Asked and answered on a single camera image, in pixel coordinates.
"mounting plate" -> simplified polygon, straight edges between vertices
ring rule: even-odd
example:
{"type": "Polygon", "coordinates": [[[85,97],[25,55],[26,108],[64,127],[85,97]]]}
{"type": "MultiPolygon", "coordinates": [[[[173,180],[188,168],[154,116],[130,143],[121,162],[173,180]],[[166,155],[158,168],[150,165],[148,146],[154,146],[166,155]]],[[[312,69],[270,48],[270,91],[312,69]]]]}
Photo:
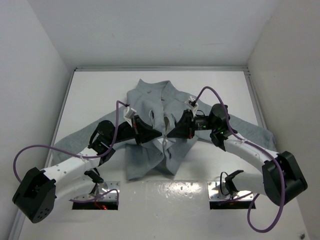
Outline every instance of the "mounting plate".
{"type": "MultiPolygon", "coordinates": [[[[209,195],[209,201],[210,202],[221,202],[221,201],[226,201],[229,200],[230,195],[224,196],[220,192],[220,181],[208,181],[207,182],[207,187],[208,187],[208,195],[209,195]]],[[[237,199],[243,195],[249,194],[250,191],[239,191],[236,192],[234,195],[231,196],[231,199],[237,199]]],[[[254,194],[252,193],[251,195],[244,197],[242,199],[239,199],[237,201],[239,202],[247,202],[247,201],[252,201],[254,198],[254,194]]]]}
{"type": "MultiPolygon", "coordinates": [[[[90,200],[93,199],[95,196],[101,195],[111,189],[117,189],[120,194],[120,181],[105,181],[101,184],[98,184],[95,193],[91,194],[83,194],[76,196],[75,200],[90,200]]],[[[116,202],[117,201],[117,193],[116,191],[112,191],[107,195],[99,198],[96,200],[97,202],[116,202]]]]}

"gray jacket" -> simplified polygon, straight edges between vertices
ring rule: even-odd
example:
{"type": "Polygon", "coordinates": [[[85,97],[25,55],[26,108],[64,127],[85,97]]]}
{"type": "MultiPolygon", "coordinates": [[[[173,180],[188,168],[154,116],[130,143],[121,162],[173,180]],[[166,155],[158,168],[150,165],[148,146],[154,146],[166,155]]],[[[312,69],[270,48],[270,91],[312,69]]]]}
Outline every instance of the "gray jacket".
{"type": "MultiPolygon", "coordinates": [[[[126,176],[128,180],[141,178],[149,170],[158,168],[175,175],[184,157],[197,140],[211,143],[211,131],[196,131],[193,139],[168,138],[164,144],[164,136],[181,118],[183,111],[188,108],[185,104],[189,93],[177,90],[170,81],[146,83],[141,79],[135,89],[127,92],[127,103],[136,110],[136,114],[153,129],[162,132],[162,137],[138,146],[135,141],[127,141],[114,145],[114,149],[125,147],[126,176]]],[[[210,113],[211,105],[198,101],[199,110],[205,115],[210,113]]],[[[125,120],[120,108],[119,123],[125,120]]],[[[115,124],[116,111],[113,111],[83,129],[61,139],[54,146],[72,153],[79,153],[89,144],[89,139],[99,122],[109,120],[115,124]]],[[[273,134],[256,125],[230,115],[230,124],[244,138],[269,150],[276,150],[273,134]]],[[[70,158],[69,155],[53,152],[52,164],[58,164],[70,158]]]]}

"white table surface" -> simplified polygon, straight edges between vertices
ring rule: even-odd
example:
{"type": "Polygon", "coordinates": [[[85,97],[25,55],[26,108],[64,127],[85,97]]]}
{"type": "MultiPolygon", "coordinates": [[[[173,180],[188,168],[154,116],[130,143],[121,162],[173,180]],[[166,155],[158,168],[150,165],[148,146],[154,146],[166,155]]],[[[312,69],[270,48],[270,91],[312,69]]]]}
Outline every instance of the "white table surface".
{"type": "MultiPolygon", "coordinates": [[[[170,80],[178,90],[193,95],[211,86],[230,114],[257,124],[242,71],[82,71],[74,73],[55,141],[113,111],[116,100],[125,102],[127,91],[139,79],[147,83],[170,80]]],[[[218,102],[210,91],[201,100],[209,105],[218,102]]],[[[299,233],[307,233],[295,199],[284,207],[277,226],[265,234],[249,227],[245,209],[210,210],[207,181],[216,180],[221,171],[257,171],[214,145],[197,142],[175,176],[151,171],[133,182],[126,180],[124,153],[120,149],[99,167],[106,181],[121,182],[118,211],[71,210],[72,203],[66,202],[55,206],[40,223],[26,218],[19,239],[294,240],[299,233]]],[[[251,211],[252,222],[266,228],[277,211],[267,197],[260,196],[256,210],[251,211]]]]}

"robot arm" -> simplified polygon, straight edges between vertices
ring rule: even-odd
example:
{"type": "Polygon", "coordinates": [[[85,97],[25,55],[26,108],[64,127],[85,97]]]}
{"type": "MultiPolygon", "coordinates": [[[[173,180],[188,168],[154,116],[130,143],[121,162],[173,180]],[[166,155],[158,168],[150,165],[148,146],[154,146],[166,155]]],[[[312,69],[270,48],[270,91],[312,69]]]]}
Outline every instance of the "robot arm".
{"type": "MultiPolygon", "coordinates": [[[[222,150],[235,154],[247,161],[259,170],[259,174],[249,174],[243,170],[237,170],[225,178],[225,187],[230,194],[247,190],[253,193],[263,194],[275,203],[280,205],[281,182],[280,173],[275,163],[261,150],[248,144],[236,130],[234,136],[228,128],[225,111],[221,104],[215,104],[209,116],[196,116],[197,105],[189,104],[191,109],[183,112],[181,119],[175,128],[167,135],[168,138],[192,139],[195,131],[211,130],[210,138],[213,144],[222,150]]],[[[308,187],[295,157],[290,152],[278,153],[260,147],[268,152],[279,163],[285,181],[286,204],[297,195],[305,191],[308,187]]]]}
{"type": "MultiPolygon", "coordinates": [[[[131,122],[126,121],[118,126],[115,143],[135,139],[136,144],[141,145],[162,135],[144,123],[138,115],[134,115],[132,108],[129,113],[131,122]]],[[[91,169],[107,162],[116,152],[113,148],[110,149],[114,134],[112,122],[101,121],[93,132],[88,147],[79,153],[82,158],[71,157],[42,170],[36,167],[30,169],[13,196],[13,203],[32,223],[38,223],[50,214],[58,201],[89,193],[96,183],[104,182],[91,169]]]]}

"jacket collar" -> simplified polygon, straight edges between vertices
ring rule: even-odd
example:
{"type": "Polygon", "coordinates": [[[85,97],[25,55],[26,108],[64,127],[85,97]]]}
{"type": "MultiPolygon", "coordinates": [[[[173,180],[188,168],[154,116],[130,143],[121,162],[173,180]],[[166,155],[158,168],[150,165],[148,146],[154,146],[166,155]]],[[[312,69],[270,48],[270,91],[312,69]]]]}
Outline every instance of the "jacket collar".
{"type": "Polygon", "coordinates": [[[175,94],[178,94],[180,91],[177,90],[171,81],[160,81],[157,83],[147,83],[143,81],[142,79],[139,80],[138,85],[136,86],[136,89],[142,92],[143,94],[149,94],[153,92],[152,96],[157,93],[157,95],[160,95],[162,97],[165,96],[174,96],[175,94]]]}

